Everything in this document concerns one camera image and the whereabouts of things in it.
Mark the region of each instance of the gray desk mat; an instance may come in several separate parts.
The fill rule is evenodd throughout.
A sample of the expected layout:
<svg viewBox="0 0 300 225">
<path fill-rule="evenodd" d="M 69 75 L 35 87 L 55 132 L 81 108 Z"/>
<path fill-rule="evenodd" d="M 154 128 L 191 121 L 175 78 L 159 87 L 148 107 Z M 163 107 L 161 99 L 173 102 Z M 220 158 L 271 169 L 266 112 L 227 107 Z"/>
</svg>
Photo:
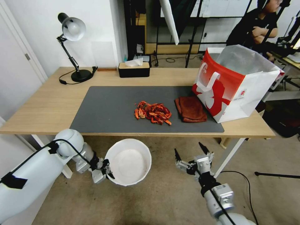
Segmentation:
<svg viewBox="0 0 300 225">
<path fill-rule="evenodd" d="M 184 123 L 174 100 L 192 96 L 190 86 L 176 87 L 90 87 L 70 126 L 81 133 L 221 133 L 220 123 L 207 113 L 207 121 Z M 171 112 L 172 125 L 153 124 L 134 116 L 136 104 L 163 103 Z"/>
</svg>

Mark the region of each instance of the white bowl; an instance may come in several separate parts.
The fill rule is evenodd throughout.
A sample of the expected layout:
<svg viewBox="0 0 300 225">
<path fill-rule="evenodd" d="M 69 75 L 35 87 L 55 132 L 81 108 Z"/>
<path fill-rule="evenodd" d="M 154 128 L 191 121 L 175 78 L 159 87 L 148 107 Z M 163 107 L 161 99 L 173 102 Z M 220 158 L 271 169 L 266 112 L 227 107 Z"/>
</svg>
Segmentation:
<svg viewBox="0 0 300 225">
<path fill-rule="evenodd" d="M 151 167 L 149 148 L 141 141 L 128 138 L 115 143 L 106 153 L 115 179 L 122 186 L 134 185 L 143 180 Z"/>
</svg>

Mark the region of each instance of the black tissue box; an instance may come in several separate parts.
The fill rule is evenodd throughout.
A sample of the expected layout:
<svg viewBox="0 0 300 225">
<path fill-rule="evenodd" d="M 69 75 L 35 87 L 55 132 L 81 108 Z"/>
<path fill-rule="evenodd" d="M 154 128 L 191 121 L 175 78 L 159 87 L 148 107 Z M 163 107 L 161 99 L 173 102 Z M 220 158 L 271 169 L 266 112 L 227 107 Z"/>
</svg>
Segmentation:
<svg viewBox="0 0 300 225">
<path fill-rule="evenodd" d="M 119 64 L 119 75 L 121 78 L 130 77 L 148 77 L 150 75 L 150 65 L 148 62 L 143 62 L 141 66 L 126 66 L 124 62 Z"/>
</svg>

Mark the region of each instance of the folded towel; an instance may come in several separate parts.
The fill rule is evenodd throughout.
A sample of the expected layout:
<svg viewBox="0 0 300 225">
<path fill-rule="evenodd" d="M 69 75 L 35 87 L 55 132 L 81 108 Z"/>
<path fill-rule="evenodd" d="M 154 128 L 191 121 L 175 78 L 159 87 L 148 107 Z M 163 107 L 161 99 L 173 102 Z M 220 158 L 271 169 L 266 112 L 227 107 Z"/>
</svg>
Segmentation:
<svg viewBox="0 0 300 225">
<path fill-rule="evenodd" d="M 197 96 L 180 97 L 175 104 L 185 123 L 200 123 L 207 120 L 202 104 Z"/>
</svg>

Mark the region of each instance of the man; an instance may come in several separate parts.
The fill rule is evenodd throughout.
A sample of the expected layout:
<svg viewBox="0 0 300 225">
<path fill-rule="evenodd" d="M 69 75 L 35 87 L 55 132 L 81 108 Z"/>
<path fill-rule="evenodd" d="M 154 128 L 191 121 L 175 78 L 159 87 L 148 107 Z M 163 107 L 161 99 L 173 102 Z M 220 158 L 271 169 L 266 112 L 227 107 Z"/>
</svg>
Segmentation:
<svg viewBox="0 0 300 225">
<path fill-rule="evenodd" d="M 266 53 L 268 44 L 261 46 L 265 35 L 270 26 L 273 26 L 282 0 L 257 0 L 256 9 L 248 12 L 241 21 L 235 26 L 229 35 L 226 45 L 240 44 L 251 48 L 257 52 Z M 277 25 L 272 29 L 269 37 L 274 38 L 277 35 Z"/>
</svg>

